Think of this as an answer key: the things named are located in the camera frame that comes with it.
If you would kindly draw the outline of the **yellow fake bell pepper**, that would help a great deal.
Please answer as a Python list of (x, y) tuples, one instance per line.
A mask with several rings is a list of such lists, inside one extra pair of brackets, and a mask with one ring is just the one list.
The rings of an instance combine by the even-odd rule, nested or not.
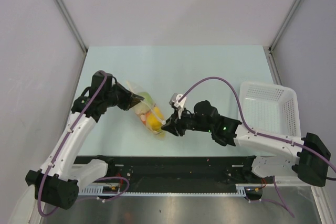
[(146, 115), (146, 126), (155, 132), (160, 132), (162, 123), (161, 120), (164, 120), (164, 116), (161, 113), (158, 107), (154, 107), (154, 112), (149, 111)]

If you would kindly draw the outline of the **clear zip top bag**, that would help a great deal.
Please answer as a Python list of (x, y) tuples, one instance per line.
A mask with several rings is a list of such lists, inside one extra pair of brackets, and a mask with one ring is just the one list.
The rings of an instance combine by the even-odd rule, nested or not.
[[(137, 85), (136, 89), (137, 89), (137, 93), (140, 92), (147, 92), (146, 90), (144, 90), (140, 85), (134, 83), (135, 85)], [(160, 131), (160, 132), (155, 132), (150, 130), (147, 126), (146, 126), (146, 115), (148, 114), (149, 111), (154, 112), (154, 107), (158, 107), (158, 104), (155, 102), (155, 105), (153, 106), (149, 106), (148, 104), (146, 104), (145, 102), (141, 102), (138, 105), (136, 105), (135, 107), (133, 107), (133, 111), (135, 112), (135, 114), (137, 115), (137, 117), (140, 119), (140, 121), (142, 122), (142, 124), (144, 125), (144, 127), (151, 132), (157, 139), (159, 140), (163, 140), (165, 137), (165, 132), (164, 131)], [(166, 123), (166, 120), (161, 120), (162, 125), (164, 125)]]

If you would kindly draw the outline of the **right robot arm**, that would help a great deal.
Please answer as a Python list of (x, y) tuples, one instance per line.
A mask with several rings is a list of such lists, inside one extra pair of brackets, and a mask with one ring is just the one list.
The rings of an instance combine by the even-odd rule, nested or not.
[(183, 136), (187, 130), (209, 132), (221, 146), (245, 146), (272, 154), (255, 157), (242, 169), (243, 179), (254, 183), (260, 177), (292, 176), (306, 184), (323, 187), (331, 154), (320, 137), (313, 133), (306, 136), (268, 135), (246, 127), (242, 121), (219, 114), (209, 101), (201, 101), (188, 109), (175, 109), (162, 130)]

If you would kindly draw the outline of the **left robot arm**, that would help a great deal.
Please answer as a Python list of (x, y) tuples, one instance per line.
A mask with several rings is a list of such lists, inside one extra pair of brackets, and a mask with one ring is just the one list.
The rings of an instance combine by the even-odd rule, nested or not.
[(55, 148), (39, 170), (29, 170), (25, 181), (34, 186), (38, 212), (45, 217), (42, 204), (56, 209), (69, 209), (79, 192), (95, 181), (110, 182), (116, 169), (105, 158), (92, 159), (75, 172), (72, 166), (89, 133), (108, 108), (117, 106), (127, 111), (144, 100), (121, 85), (110, 73), (94, 73), (91, 85), (74, 100), (65, 127)]

